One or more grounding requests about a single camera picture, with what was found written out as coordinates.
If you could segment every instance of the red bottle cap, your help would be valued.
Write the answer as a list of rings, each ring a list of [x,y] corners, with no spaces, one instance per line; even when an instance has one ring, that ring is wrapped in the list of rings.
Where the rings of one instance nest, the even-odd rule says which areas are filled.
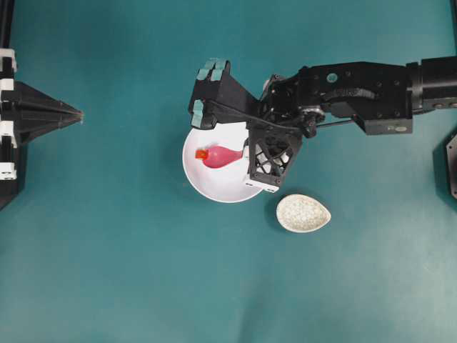
[[[196,159],[207,159],[208,158],[208,149],[198,149],[197,151],[195,151],[195,158]]]

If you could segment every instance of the green tabletop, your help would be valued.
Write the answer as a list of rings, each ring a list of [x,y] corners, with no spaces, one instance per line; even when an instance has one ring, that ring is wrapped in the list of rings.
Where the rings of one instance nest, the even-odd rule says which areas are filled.
[[[303,65],[450,56],[450,1],[17,0],[11,45],[18,80],[86,117],[30,144],[0,212],[0,342],[457,340],[456,110],[412,135],[322,130],[247,203],[205,199],[181,165],[209,57],[259,96]],[[282,229],[291,193],[331,223]]]

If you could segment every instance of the small speckled dish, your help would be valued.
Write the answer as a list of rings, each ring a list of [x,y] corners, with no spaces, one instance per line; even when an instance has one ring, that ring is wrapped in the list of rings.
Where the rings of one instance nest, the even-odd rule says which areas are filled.
[[[276,217],[284,229],[296,233],[316,231],[331,219],[324,205],[302,194],[283,198],[276,207]]]

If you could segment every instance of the white ceramic bowl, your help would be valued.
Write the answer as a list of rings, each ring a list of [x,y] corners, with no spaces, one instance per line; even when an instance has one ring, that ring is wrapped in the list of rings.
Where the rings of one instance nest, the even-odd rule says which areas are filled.
[[[296,233],[316,231],[331,219],[324,205],[302,194],[284,197],[276,207],[276,216],[284,229]]]
[[[191,185],[215,202],[244,202],[261,192],[243,183],[249,161],[239,159],[219,169],[211,169],[195,158],[197,149],[220,145],[241,151],[248,138],[246,123],[217,124],[213,130],[192,129],[184,142],[183,167]]]

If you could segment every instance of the cable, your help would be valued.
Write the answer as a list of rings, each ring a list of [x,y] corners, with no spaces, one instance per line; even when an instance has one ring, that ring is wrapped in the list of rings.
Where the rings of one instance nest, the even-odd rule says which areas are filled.
[[[349,120],[336,121],[334,123],[316,125],[316,127],[330,127],[330,126],[337,126],[337,125],[343,125],[343,124],[349,124],[349,123],[354,123],[354,120],[349,119]]]
[[[243,113],[243,112],[239,111],[238,109],[235,109],[235,108],[233,108],[231,106],[227,106],[225,104],[221,104],[220,102],[217,102],[217,101],[214,101],[214,100],[206,100],[206,101],[209,102],[210,104],[215,105],[215,106],[223,107],[223,108],[228,109],[230,111],[234,111],[234,112],[238,113],[239,115],[244,116],[246,118],[249,118],[249,119],[252,119],[252,120],[256,120],[256,121],[260,121],[262,123],[268,124],[270,126],[277,127],[279,129],[295,130],[295,131],[300,131],[301,132],[301,130],[298,127],[278,125],[278,124],[272,123],[271,121],[268,121],[268,120],[265,120],[265,119],[262,119],[262,118],[258,118],[257,116],[251,116],[249,114]]]
[[[214,100],[207,100],[207,102],[209,102],[210,104],[213,104],[215,106],[223,107],[223,108],[228,109],[230,111],[234,111],[237,114],[239,114],[241,116],[244,116],[246,118],[249,118],[249,119],[252,119],[252,120],[256,120],[256,121],[260,121],[262,123],[268,124],[270,126],[277,127],[279,129],[295,130],[295,131],[300,131],[301,132],[301,130],[298,127],[278,125],[278,124],[272,123],[271,121],[268,121],[268,120],[265,120],[265,119],[262,119],[262,118],[258,118],[257,116],[251,116],[250,114],[243,113],[242,111],[239,111],[238,109],[235,109],[235,108],[233,108],[231,106],[227,106],[225,104],[221,104],[220,102],[217,102],[217,101],[214,101]],[[349,124],[349,123],[353,123],[353,120],[349,119],[349,120],[337,121],[335,123],[320,124],[320,125],[316,125],[316,127],[324,128],[324,127],[337,126],[337,125],[343,125],[343,124]]]

